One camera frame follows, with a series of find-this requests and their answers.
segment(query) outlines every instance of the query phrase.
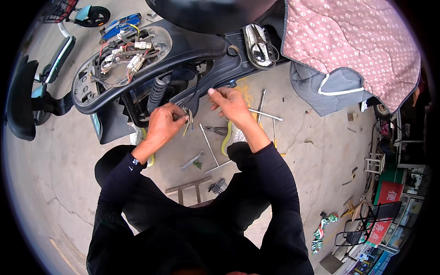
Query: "red sign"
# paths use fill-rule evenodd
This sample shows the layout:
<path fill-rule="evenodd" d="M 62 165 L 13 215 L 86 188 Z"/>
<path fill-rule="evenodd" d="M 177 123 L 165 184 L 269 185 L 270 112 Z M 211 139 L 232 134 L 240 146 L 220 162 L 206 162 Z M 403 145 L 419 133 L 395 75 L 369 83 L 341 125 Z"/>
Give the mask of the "red sign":
<path fill-rule="evenodd" d="M 402 194 L 403 184 L 382 181 L 381 192 L 379 194 L 378 203 L 385 204 L 390 202 L 398 202 Z M 377 247 L 381 243 L 382 238 L 388 230 L 391 221 L 381 221 L 375 223 L 371 231 L 368 242 L 371 246 Z"/>

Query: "coil spring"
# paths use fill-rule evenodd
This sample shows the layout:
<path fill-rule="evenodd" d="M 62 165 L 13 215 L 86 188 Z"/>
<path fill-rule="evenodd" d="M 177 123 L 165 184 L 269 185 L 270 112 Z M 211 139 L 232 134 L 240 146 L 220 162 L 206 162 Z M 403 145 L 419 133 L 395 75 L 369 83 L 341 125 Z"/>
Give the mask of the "coil spring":
<path fill-rule="evenodd" d="M 166 88 L 171 81 L 171 76 L 166 76 L 162 80 L 158 77 L 154 80 L 154 85 L 148 98 L 147 110 L 148 113 L 152 113 L 162 101 Z"/>

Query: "yellow shoe sole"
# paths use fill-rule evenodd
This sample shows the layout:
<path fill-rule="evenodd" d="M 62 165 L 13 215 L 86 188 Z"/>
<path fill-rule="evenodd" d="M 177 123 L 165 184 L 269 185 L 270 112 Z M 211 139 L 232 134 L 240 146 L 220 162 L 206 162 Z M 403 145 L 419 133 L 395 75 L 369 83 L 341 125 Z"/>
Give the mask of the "yellow shoe sole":
<path fill-rule="evenodd" d="M 227 156 L 225 149 L 226 149 L 226 144 L 228 143 L 228 141 L 231 139 L 231 126 L 232 126 L 232 121 L 229 121 L 227 124 L 227 135 L 224 138 L 223 142 L 221 143 L 221 152 L 222 154 L 224 154 L 225 156 Z"/>

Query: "blue hydraulic jack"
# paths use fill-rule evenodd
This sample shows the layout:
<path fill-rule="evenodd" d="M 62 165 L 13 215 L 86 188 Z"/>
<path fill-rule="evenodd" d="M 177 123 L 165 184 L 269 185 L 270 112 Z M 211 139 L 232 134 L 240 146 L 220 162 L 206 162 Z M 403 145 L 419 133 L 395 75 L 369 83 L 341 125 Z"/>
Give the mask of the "blue hydraulic jack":
<path fill-rule="evenodd" d="M 101 27 L 99 29 L 99 32 L 101 33 L 102 38 L 101 40 L 99 40 L 99 43 L 101 45 L 104 45 L 107 42 L 107 40 L 116 36 L 121 30 L 135 31 L 136 29 L 131 25 L 139 26 L 141 18 L 142 16 L 140 15 L 140 13 L 135 13 L 111 22 L 110 26 L 108 26 L 107 28 Z"/>

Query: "star pattern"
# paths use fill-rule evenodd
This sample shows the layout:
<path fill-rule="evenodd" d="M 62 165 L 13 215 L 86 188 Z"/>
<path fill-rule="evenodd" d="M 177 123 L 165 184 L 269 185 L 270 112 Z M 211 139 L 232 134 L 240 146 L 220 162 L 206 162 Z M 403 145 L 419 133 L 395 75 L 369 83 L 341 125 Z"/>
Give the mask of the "star pattern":
<path fill-rule="evenodd" d="M 385 0 L 288 0 L 283 55 L 322 73 L 357 71 L 391 112 L 420 72 L 414 40 Z"/>

